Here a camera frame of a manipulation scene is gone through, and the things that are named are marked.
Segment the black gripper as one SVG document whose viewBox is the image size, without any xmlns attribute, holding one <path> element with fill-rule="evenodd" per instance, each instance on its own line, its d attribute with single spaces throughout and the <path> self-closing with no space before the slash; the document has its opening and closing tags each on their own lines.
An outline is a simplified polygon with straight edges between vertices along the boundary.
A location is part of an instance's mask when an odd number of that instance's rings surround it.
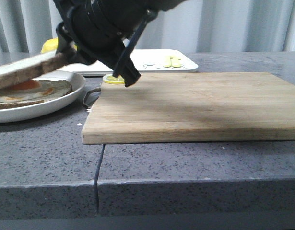
<svg viewBox="0 0 295 230">
<path fill-rule="evenodd" d="M 130 55 L 147 24 L 182 2 L 180 0 L 56 0 L 62 18 L 56 28 L 56 53 L 74 53 L 70 63 L 100 61 L 123 77 L 125 86 L 140 73 Z"/>
</svg>

